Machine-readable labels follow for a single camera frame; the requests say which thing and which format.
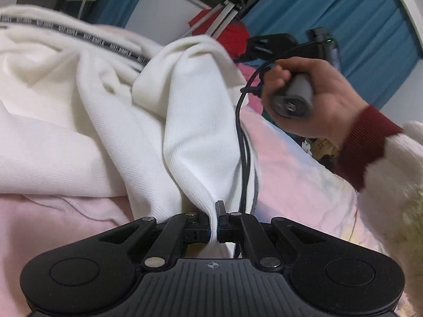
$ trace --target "red fabric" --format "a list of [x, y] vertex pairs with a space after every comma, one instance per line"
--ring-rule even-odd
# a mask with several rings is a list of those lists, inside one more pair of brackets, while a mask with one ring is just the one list
[[369, 106], [361, 113], [347, 137], [335, 172], [360, 190], [364, 187], [363, 176], [367, 165], [384, 155], [385, 139], [401, 132], [401, 127]]
[[[189, 21], [190, 26], [198, 22], [203, 16], [205, 16], [210, 10], [202, 10], [196, 15], [196, 17]], [[213, 21], [217, 18], [219, 13], [215, 13], [209, 19], [207, 19], [200, 27], [192, 32], [193, 36], [203, 35], [212, 25]], [[250, 38], [245, 25], [240, 21], [232, 21], [217, 38], [217, 41], [223, 45], [226, 51], [229, 53], [231, 58], [237, 58], [241, 56], [247, 49], [247, 39]]]

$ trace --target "logo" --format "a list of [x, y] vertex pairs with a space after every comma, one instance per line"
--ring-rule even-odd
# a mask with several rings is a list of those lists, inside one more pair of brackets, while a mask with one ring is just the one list
[[219, 265], [216, 262], [210, 262], [207, 266], [213, 270], [219, 267]]

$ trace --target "human hand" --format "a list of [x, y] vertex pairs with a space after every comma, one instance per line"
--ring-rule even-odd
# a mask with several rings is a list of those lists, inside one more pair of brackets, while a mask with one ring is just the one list
[[[276, 124], [290, 133], [307, 138], [328, 138], [337, 148], [342, 145], [356, 119], [368, 104], [329, 62], [292, 57], [280, 59], [264, 75], [263, 106]], [[304, 120], [284, 118], [271, 107], [271, 97], [291, 79], [291, 73], [308, 73], [314, 89], [312, 113]]]

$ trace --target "white fabric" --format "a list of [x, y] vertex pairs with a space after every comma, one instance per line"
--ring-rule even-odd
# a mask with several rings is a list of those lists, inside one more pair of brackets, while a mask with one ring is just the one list
[[386, 139], [384, 158], [365, 172], [358, 207], [365, 224], [403, 269], [406, 294], [423, 316], [423, 124]]
[[[0, 14], [74, 27], [147, 56], [158, 52], [143, 69], [56, 31], [5, 24], [0, 193], [128, 194], [135, 218], [159, 222], [193, 209], [191, 201], [208, 213], [215, 240], [215, 201], [236, 211], [241, 194], [234, 105], [245, 80], [225, 49], [208, 36], [163, 49], [151, 41], [137, 44], [31, 6]], [[247, 211], [253, 176], [251, 170]]]

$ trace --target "pink blanket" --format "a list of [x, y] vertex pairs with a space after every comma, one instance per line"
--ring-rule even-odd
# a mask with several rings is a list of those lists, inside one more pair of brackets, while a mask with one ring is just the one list
[[[242, 122], [259, 161], [261, 187], [255, 214], [261, 221], [285, 216], [372, 245], [374, 239], [361, 223], [354, 228], [356, 195], [349, 184], [320, 166], [253, 110], [242, 111]], [[0, 317], [23, 317], [30, 312], [19, 276], [31, 258], [130, 220], [125, 197], [0, 195]]]

